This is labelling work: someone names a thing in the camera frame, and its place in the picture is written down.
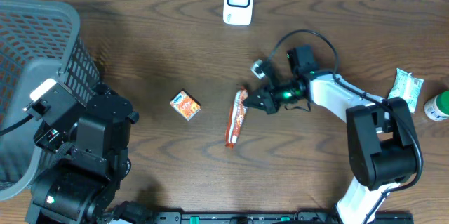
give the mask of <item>green and white packet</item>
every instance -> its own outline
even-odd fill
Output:
[[[394,80],[394,85],[388,98],[403,98],[407,102],[410,112],[415,113],[416,103],[424,80],[412,77],[412,73],[407,73],[399,68],[396,69],[396,80]]]

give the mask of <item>laundry basket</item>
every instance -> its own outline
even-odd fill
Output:
[[[79,16],[68,4],[0,0],[0,127],[25,118],[30,93],[59,81],[83,105],[94,95],[98,69],[79,38]],[[0,201],[25,189],[52,154],[35,147],[42,121],[32,119],[0,137]]]

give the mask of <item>wooden table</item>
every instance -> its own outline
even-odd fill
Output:
[[[341,56],[340,74],[365,91],[387,95],[396,68],[424,79],[413,115],[424,173],[386,210],[416,223],[449,218],[449,124],[432,122],[424,103],[449,88],[449,0],[255,0],[247,27],[222,21],[223,0],[58,0],[81,17],[81,36],[105,68],[105,81],[140,112],[133,126],[131,173],[112,206],[137,200],[185,211],[297,211],[330,208],[352,177],[346,126],[322,107],[267,116],[250,110],[234,150],[225,147],[229,107],[249,70],[287,32],[326,35]],[[279,49],[276,66],[290,76],[285,51],[312,44],[323,67],[327,46],[307,34]],[[168,104],[181,89],[202,105],[185,121]],[[30,193],[0,203],[0,223],[19,223]]]

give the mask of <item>bottle with green cap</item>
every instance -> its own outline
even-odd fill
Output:
[[[427,101],[424,111],[428,118],[434,121],[442,121],[449,118],[449,91]]]

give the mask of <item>snack wrapper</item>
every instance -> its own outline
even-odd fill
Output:
[[[388,98],[401,97],[407,104],[411,113],[415,113],[418,96],[424,80],[412,77],[412,73],[407,73],[399,68],[397,70],[396,80]]]
[[[245,119],[246,110],[243,101],[248,97],[248,91],[242,88],[237,92],[234,99],[234,104],[229,111],[229,121],[227,122],[226,130],[226,147],[234,148],[237,143],[237,138],[240,135],[241,126]]]
[[[181,91],[170,101],[170,105],[175,108],[187,121],[189,121],[199,110],[201,106],[196,103],[187,93]]]

